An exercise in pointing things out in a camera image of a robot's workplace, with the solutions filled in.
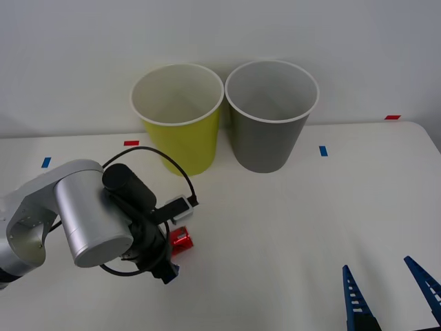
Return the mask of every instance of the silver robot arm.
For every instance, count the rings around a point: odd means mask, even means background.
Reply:
[[[102,265],[130,248],[131,220],[108,199],[102,177],[97,162],[76,160],[0,199],[0,289],[43,264],[57,215],[79,267]]]

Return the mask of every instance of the yellow paper cup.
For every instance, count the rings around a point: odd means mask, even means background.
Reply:
[[[217,74],[196,64],[172,64],[146,74],[130,101],[156,147],[189,175],[214,160],[224,87]],[[165,167],[181,173],[162,158]]]

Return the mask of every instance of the blue tape marker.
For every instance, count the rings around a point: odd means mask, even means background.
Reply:
[[[49,163],[50,163],[51,157],[45,157],[43,164],[41,165],[42,168],[49,168]]]
[[[326,150],[326,146],[318,146],[320,148],[320,155],[322,157],[328,156],[328,151]]]

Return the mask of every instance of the white table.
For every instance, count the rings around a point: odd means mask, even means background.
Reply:
[[[45,157],[49,170],[103,163],[125,140],[151,145],[146,134],[2,139],[0,194],[46,171]],[[155,154],[122,161],[159,205],[188,194]],[[308,126],[272,174],[242,168],[220,132],[215,162],[192,181],[201,204],[180,225],[195,246],[175,258],[177,279],[77,268],[60,228],[45,263],[0,292],[0,330],[342,331],[344,264],[384,331],[437,326],[403,261],[441,281],[441,155],[417,124]]]

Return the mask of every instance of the red block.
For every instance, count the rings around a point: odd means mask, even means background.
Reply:
[[[190,238],[185,226],[170,232],[170,243],[172,244],[172,256],[193,247],[192,238]]]
[[[387,115],[384,119],[399,119],[401,115]]]
[[[124,141],[124,146],[138,146],[139,140],[126,140]]]

